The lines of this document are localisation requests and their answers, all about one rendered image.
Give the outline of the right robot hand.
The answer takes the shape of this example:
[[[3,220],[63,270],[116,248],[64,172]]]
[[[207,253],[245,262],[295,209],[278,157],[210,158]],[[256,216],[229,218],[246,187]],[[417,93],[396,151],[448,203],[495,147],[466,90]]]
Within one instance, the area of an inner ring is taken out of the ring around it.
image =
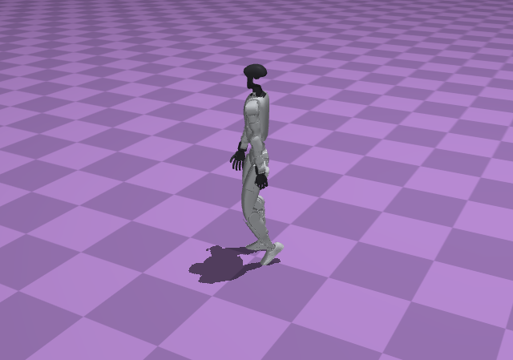
[[[238,165],[238,162],[239,162],[239,170],[240,170],[240,165],[241,165],[241,161],[242,161],[242,169],[244,167],[244,160],[245,160],[245,153],[247,151],[247,148],[244,150],[244,149],[241,149],[240,148],[241,146],[241,141],[239,142],[239,145],[238,145],[238,150],[233,156],[232,158],[230,159],[230,163],[232,162],[233,159],[235,159],[233,161],[233,164],[232,164],[232,168],[234,169],[234,166],[235,166],[235,163],[236,163],[236,170],[237,170],[237,165]]]

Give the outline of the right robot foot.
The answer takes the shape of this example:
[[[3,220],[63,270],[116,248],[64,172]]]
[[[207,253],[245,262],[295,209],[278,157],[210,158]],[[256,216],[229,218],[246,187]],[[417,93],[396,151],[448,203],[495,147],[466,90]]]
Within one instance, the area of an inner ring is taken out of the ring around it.
[[[267,245],[268,246],[268,245]],[[269,247],[269,246],[268,246]],[[258,244],[258,240],[250,245],[246,245],[245,246],[246,249],[251,249],[251,250],[261,250],[261,249],[267,249],[266,245],[264,244],[261,244],[259,243]],[[270,248],[270,247],[269,247]]]

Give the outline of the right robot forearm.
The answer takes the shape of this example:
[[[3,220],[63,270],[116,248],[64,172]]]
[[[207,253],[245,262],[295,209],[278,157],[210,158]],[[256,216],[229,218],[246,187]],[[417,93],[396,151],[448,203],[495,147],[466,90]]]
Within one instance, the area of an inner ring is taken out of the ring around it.
[[[246,130],[245,130],[245,126],[244,126],[244,132],[243,132],[243,135],[241,136],[240,148],[245,150],[247,148],[247,146],[248,146],[248,140],[247,140]]]

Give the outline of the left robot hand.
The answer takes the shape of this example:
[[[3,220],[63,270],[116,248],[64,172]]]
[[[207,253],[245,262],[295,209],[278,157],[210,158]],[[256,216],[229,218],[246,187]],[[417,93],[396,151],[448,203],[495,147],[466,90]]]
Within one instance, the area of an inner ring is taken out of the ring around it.
[[[264,175],[265,172],[259,174],[257,166],[255,166],[255,170],[256,170],[256,174],[257,174],[255,184],[257,183],[257,187],[259,187],[259,185],[260,185],[260,190],[262,188],[268,187],[267,178],[266,178],[266,175]],[[262,187],[262,185],[263,185],[263,187]]]

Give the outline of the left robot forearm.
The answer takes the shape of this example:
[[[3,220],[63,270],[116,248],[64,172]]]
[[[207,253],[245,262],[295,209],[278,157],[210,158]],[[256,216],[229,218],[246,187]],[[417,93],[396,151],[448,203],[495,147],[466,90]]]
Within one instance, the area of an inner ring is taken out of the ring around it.
[[[263,145],[261,139],[258,136],[254,136],[251,138],[252,144],[252,153],[253,153],[253,163],[258,168],[258,173],[265,171],[264,159],[263,157]]]

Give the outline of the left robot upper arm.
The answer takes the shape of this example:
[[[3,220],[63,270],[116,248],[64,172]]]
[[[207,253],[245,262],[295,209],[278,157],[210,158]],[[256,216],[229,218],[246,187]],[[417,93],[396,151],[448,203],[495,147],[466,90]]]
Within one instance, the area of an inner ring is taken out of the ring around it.
[[[261,126],[259,121],[260,108],[256,100],[249,101],[245,106],[245,114],[248,117],[248,124],[252,130],[252,134],[248,136],[248,142],[251,143],[251,138],[258,136],[261,139]]]

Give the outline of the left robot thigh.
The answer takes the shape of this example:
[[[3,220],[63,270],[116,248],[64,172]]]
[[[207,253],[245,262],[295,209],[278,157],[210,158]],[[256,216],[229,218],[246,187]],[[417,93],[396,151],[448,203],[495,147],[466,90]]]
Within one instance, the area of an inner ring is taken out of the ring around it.
[[[269,167],[266,166],[266,163],[264,161],[265,166],[265,174],[266,178],[269,175]],[[264,173],[260,172],[259,174]],[[242,188],[242,194],[241,194],[241,205],[242,210],[244,214],[244,218],[249,223],[248,218],[251,215],[252,212],[258,212],[259,211],[254,208],[254,205],[257,201],[257,197],[260,192],[260,187],[257,187],[257,183],[255,184],[257,174],[255,170],[255,164],[252,164],[250,169],[248,170],[248,174],[244,180],[244,185]],[[260,213],[259,213],[260,214]]]

